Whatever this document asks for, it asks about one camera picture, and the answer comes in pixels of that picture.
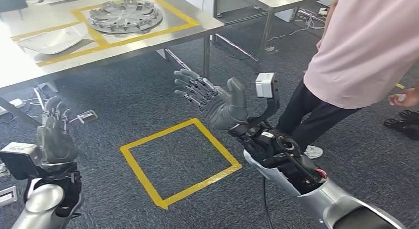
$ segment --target yellow tape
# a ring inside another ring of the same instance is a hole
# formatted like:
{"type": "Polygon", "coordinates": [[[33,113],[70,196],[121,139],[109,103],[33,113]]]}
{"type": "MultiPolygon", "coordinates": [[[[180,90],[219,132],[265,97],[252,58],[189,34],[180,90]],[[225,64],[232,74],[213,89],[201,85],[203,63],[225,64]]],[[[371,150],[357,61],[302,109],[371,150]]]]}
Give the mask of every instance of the yellow tape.
{"type": "Polygon", "coordinates": [[[167,10],[169,10],[171,13],[177,15],[179,18],[181,18],[182,20],[186,21],[187,23],[193,25],[193,26],[197,26],[199,25],[199,23],[192,19],[191,17],[187,16],[186,14],[184,14],[182,11],[174,8],[173,6],[171,6],[170,4],[166,3],[163,0],[155,0],[158,4],[160,4],[162,7],[166,8],[167,10]]]}
{"type": "Polygon", "coordinates": [[[205,137],[221,152],[221,154],[230,162],[231,165],[239,165],[240,163],[234,158],[230,152],[212,135],[212,133],[198,120],[192,119],[197,128],[204,134],[205,137]]]}
{"type": "Polygon", "coordinates": [[[34,36],[34,35],[44,33],[44,32],[50,32],[50,31],[54,31],[54,30],[64,29],[64,28],[67,28],[67,27],[70,27],[70,26],[73,26],[73,25],[77,25],[77,24],[80,24],[80,23],[81,23],[81,21],[77,21],[77,22],[73,22],[73,23],[69,23],[69,24],[65,24],[65,25],[54,26],[54,27],[43,29],[43,30],[37,30],[37,31],[33,31],[33,32],[21,34],[21,35],[12,36],[10,38],[13,41],[17,41],[17,40],[20,40],[22,38],[34,36]]]}
{"type": "Polygon", "coordinates": [[[404,85],[402,85],[402,84],[400,84],[400,83],[397,83],[397,84],[396,84],[396,86],[397,86],[398,88],[401,88],[401,89],[406,88],[404,85]]]}
{"type": "Polygon", "coordinates": [[[160,131],[158,133],[152,134],[148,137],[145,137],[143,139],[140,139],[138,141],[132,142],[128,145],[122,146],[120,148],[120,151],[122,152],[123,156],[125,157],[128,164],[131,166],[132,170],[134,171],[137,178],[140,180],[140,182],[143,184],[144,189],[149,194],[150,198],[153,200],[154,204],[158,207],[162,207],[164,209],[168,209],[168,206],[207,187],[208,185],[217,182],[218,180],[226,177],[227,175],[232,174],[236,170],[240,169],[242,166],[240,163],[234,158],[233,155],[228,152],[228,150],[212,135],[208,129],[205,128],[205,126],[198,120],[198,119],[190,119],[186,122],[180,123],[178,125],[175,125],[173,127],[170,127],[168,129],[165,129],[163,131],[160,131]],[[142,171],[141,167],[138,165],[134,157],[132,156],[131,152],[129,151],[131,148],[134,148],[136,146],[145,144],[149,141],[152,141],[156,138],[162,137],[164,135],[170,134],[176,130],[179,130],[181,128],[187,127],[191,124],[194,124],[201,132],[202,134],[217,148],[217,150],[227,159],[232,166],[228,167],[227,169],[224,169],[223,171],[165,199],[162,200],[160,195],[157,193],[156,189],[153,187],[153,185],[148,180],[147,176],[142,171]]]}
{"type": "Polygon", "coordinates": [[[98,43],[99,47],[94,47],[94,48],[86,49],[86,50],[83,50],[83,51],[70,53],[70,54],[64,55],[64,56],[54,57],[54,58],[51,58],[51,59],[46,60],[46,61],[38,62],[37,65],[39,67],[42,67],[42,66],[53,64],[53,63],[61,62],[61,61],[67,60],[67,59],[80,57],[80,56],[87,55],[87,54],[90,54],[90,53],[102,51],[102,50],[105,50],[105,49],[109,49],[109,48],[113,48],[113,47],[117,47],[117,46],[121,46],[121,45],[126,45],[126,44],[129,44],[129,43],[136,42],[136,41],[141,41],[141,40],[144,40],[144,39],[149,39],[149,38],[156,37],[156,36],[159,36],[159,35],[178,32],[178,31],[181,31],[181,30],[188,29],[188,28],[199,25],[199,23],[197,21],[195,21],[191,17],[187,16],[186,14],[184,14],[180,10],[176,9],[175,7],[171,6],[170,4],[166,3],[165,1],[163,1],[163,0],[155,0],[155,1],[159,5],[164,7],[165,9],[169,10],[170,12],[172,12],[173,14],[175,14],[176,16],[178,16],[179,18],[184,20],[186,22],[186,24],[175,26],[175,27],[165,29],[165,30],[162,30],[162,31],[148,33],[148,34],[145,34],[145,35],[141,35],[141,36],[138,36],[138,37],[134,37],[134,38],[131,38],[131,39],[127,39],[127,40],[123,40],[123,41],[119,41],[119,42],[115,42],[115,43],[110,44],[103,38],[103,36],[100,32],[91,28],[88,25],[85,16],[82,14],[82,11],[91,10],[91,9],[95,9],[95,8],[100,7],[100,5],[93,5],[93,6],[80,8],[80,9],[74,9],[74,10],[71,11],[71,13],[78,20],[77,22],[73,22],[73,23],[69,23],[69,24],[65,24],[65,25],[60,25],[60,26],[55,26],[55,27],[51,27],[51,28],[47,28],[47,29],[43,29],[43,30],[38,30],[38,31],[26,33],[26,34],[21,34],[21,35],[13,36],[11,38],[16,41],[16,40],[19,40],[21,38],[33,36],[33,35],[40,34],[40,33],[43,33],[43,32],[49,32],[49,31],[54,31],[54,30],[67,28],[67,27],[79,24],[81,22],[84,22],[87,25],[87,28],[88,28],[88,31],[89,31],[90,35],[98,43]]]}
{"type": "Polygon", "coordinates": [[[151,182],[145,176],[144,172],[142,171],[141,167],[138,165],[134,157],[132,156],[131,152],[126,147],[121,147],[122,155],[125,157],[128,164],[131,166],[132,171],[134,171],[137,178],[140,180],[141,184],[143,185],[144,189],[147,191],[150,198],[153,200],[154,204],[164,209],[168,209],[168,207],[163,202],[160,195],[157,193],[156,189],[154,189],[151,182]]]}
{"type": "Polygon", "coordinates": [[[85,16],[81,12],[77,12],[76,10],[72,10],[71,13],[73,16],[76,17],[77,20],[82,21],[86,24],[87,30],[89,31],[90,36],[97,42],[99,46],[105,46],[108,42],[103,38],[102,34],[99,33],[97,30],[93,29],[89,23],[87,22],[85,16]]]}
{"type": "Polygon", "coordinates": [[[236,170],[240,169],[242,166],[241,165],[235,165],[235,166],[230,166],[229,168],[221,171],[220,173],[217,173],[199,183],[197,183],[196,185],[193,185],[187,189],[185,189],[182,192],[179,192],[165,200],[163,200],[163,202],[169,206],[179,200],[182,200],[184,198],[186,198],[187,196],[207,187],[208,185],[215,183],[217,181],[219,181],[220,179],[226,177],[227,175],[232,174],[233,172],[235,172],[236,170]]]}

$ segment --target gray robotic hand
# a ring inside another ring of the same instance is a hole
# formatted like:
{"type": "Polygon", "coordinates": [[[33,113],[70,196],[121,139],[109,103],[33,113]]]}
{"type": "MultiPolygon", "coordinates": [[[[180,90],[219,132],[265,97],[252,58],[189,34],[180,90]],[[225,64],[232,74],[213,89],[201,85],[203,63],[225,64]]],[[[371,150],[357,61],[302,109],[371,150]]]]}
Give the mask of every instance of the gray robotic hand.
{"type": "Polygon", "coordinates": [[[37,145],[42,149],[48,164],[71,162],[77,157],[77,149],[66,129],[66,111],[60,111],[60,105],[62,103],[58,97],[46,103],[42,126],[37,129],[37,145]]]}
{"type": "Polygon", "coordinates": [[[197,73],[181,69],[174,72],[174,82],[185,91],[175,93],[198,105],[199,111],[218,130],[229,130],[237,124],[244,123],[248,117],[246,109],[245,87],[236,78],[227,82],[232,94],[197,73]]]}

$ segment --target stainless steel table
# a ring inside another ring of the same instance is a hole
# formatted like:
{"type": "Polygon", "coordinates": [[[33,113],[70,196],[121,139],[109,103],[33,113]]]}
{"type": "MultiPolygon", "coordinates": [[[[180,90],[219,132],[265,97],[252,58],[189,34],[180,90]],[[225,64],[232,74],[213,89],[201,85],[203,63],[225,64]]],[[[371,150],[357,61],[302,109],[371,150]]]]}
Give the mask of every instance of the stainless steel table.
{"type": "MultiPolygon", "coordinates": [[[[88,25],[88,37],[74,47],[55,55],[42,55],[16,46],[10,41],[33,36],[42,32],[69,27],[86,22],[89,10],[107,1],[119,0],[46,0],[44,3],[29,3],[18,12],[2,14],[0,36],[2,37],[0,62],[6,63],[0,78],[0,95],[37,84],[50,82],[68,73],[85,70],[92,66],[104,65],[125,58],[134,57],[151,51],[168,58],[170,55],[180,65],[187,65],[176,57],[170,46],[190,40],[204,38],[204,76],[209,75],[209,36],[219,32],[224,24],[205,14],[184,0],[145,0],[155,4],[162,11],[163,20],[159,26],[144,34],[107,35],[88,25]],[[25,67],[20,59],[27,59],[25,67]]],[[[35,120],[23,114],[13,105],[0,98],[0,106],[12,114],[25,118],[32,125],[39,125],[35,120]]]]}
{"type": "MultiPolygon", "coordinates": [[[[244,55],[253,59],[258,64],[261,64],[261,61],[262,61],[263,56],[265,54],[265,50],[266,50],[267,45],[268,45],[268,40],[270,39],[270,31],[271,31],[271,28],[272,28],[272,20],[275,17],[275,13],[279,12],[279,11],[291,9],[291,8],[296,8],[299,5],[301,5],[303,2],[307,2],[307,1],[310,1],[310,0],[246,0],[246,1],[251,3],[251,4],[259,6],[264,11],[266,11],[266,13],[255,15],[255,16],[252,16],[252,17],[246,17],[246,18],[243,18],[243,19],[240,19],[240,20],[237,20],[237,21],[227,22],[227,23],[225,23],[225,25],[235,24],[235,23],[239,23],[239,22],[243,22],[243,21],[247,21],[247,20],[250,20],[250,19],[254,19],[254,18],[258,18],[258,17],[267,15],[268,17],[267,17],[267,20],[266,20],[266,25],[265,25],[265,29],[264,29],[264,32],[263,32],[262,42],[260,44],[258,55],[256,57],[254,57],[253,55],[244,51],[238,45],[234,44],[233,42],[231,42],[230,40],[228,40],[224,36],[221,36],[220,34],[216,34],[216,38],[221,38],[222,40],[226,41],[228,44],[232,45],[237,50],[242,52],[244,55]]],[[[213,14],[214,17],[216,17],[217,14],[218,14],[217,5],[215,4],[214,14],[213,14]]]]}

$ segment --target white sneaker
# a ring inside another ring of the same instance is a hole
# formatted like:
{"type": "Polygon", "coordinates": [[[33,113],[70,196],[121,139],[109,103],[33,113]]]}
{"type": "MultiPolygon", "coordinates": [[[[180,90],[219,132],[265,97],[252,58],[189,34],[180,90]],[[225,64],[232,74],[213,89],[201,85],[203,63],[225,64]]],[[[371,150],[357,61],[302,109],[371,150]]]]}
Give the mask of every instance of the white sneaker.
{"type": "Polygon", "coordinates": [[[310,159],[318,158],[323,155],[323,150],[316,146],[308,146],[305,153],[310,159]]]}

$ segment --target person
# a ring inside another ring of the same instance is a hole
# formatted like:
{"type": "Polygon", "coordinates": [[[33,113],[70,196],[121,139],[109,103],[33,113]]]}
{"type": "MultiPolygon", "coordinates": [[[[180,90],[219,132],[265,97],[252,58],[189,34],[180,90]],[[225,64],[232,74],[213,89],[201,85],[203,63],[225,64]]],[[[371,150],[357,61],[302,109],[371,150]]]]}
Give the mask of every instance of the person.
{"type": "MultiPolygon", "coordinates": [[[[318,53],[295,89],[276,128],[310,158],[324,132],[360,109],[385,98],[419,58],[419,0],[334,0],[318,53]]],[[[419,83],[391,96],[396,106],[419,100],[419,83]]]]}

